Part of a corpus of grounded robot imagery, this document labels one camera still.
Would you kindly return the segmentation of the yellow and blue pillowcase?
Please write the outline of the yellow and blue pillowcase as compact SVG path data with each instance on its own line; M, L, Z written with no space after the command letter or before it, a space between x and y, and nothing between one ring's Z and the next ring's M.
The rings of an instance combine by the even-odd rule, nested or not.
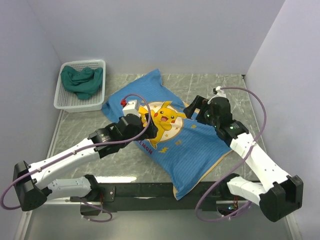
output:
M135 144L158 163L170 176L173 195L177 200L188 194L231 149L217 136L215 130L198 123L196 114L188 119L184 102L162 85L158 69L128 83L112 94L102 107L103 114L117 122L123 116L121 101L142 96L139 114L146 123L145 114L151 110L152 120L158 128L157 136Z

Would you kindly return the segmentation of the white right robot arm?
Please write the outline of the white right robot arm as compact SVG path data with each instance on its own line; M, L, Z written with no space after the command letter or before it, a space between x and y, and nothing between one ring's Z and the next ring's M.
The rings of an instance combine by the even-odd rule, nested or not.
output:
M209 100L197 96L193 104L199 109L196 120L212 126L217 136L245 161L260 181L254 183L240 176L228 176L226 183L219 187L222 198L230 200L236 195L251 201L271 222L302 207L303 180L298 175L290 176L266 154L249 130L233 118L226 97Z

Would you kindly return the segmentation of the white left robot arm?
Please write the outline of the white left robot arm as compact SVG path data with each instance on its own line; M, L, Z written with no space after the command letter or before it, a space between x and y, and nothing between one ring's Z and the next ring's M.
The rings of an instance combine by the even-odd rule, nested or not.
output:
M14 166L12 186L19 208L31 211L46 201L63 197L96 200L101 188L92 175L78 179L59 179L65 172L80 165L117 153L133 141L152 140L160 133L148 103L121 100L123 115L106 127L99 128L75 146L42 161L28 164L21 161Z

